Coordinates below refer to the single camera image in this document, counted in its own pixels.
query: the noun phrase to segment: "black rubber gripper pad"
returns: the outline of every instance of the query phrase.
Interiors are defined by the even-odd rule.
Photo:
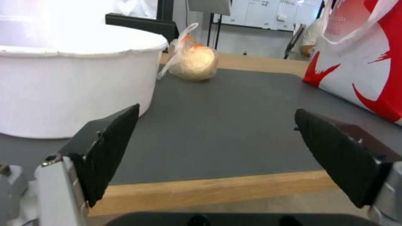
[[[295,121],[314,158],[358,208],[372,205],[402,158],[356,125],[298,109]]]

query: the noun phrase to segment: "white wall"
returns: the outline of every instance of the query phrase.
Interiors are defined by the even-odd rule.
[[[176,22],[179,31],[186,27],[185,0],[174,1],[173,21]],[[200,27],[194,32],[199,42],[207,43],[209,14],[190,12],[188,24],[200,23]],[[212,25],[211,42],[214,41],[216,25]],[[286,45],[292,38],[291,32],[271,31],[248,27],[235,27],[222,25],[219,35],[218,51],[221,53],[243,54],[282,58]]]

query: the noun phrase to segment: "person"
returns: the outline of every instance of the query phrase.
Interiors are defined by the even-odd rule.
[[[319,18],[306,28],[301,37],[300,53],[303,56],[310,57],[314,52],[317,40],[321,35],[322,19]]]

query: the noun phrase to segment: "clear plastic bag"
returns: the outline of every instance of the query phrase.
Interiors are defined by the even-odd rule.
[[[169,62],[158,74],[161,79],[167,71],[192,81],[209,79],[216,74],[218,54],[215,50],[198,43],[189,33],[198,27],[191,24],[169,46]]]

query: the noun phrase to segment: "wooden tabletop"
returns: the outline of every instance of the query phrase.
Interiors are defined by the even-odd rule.
[[[167,55],[162,56],[166,63]],[[308,62],[220,54],[219,68],[278,72],[302,77]],[[184,208],[335,189],[325,171],[111,185],[90,216]]]

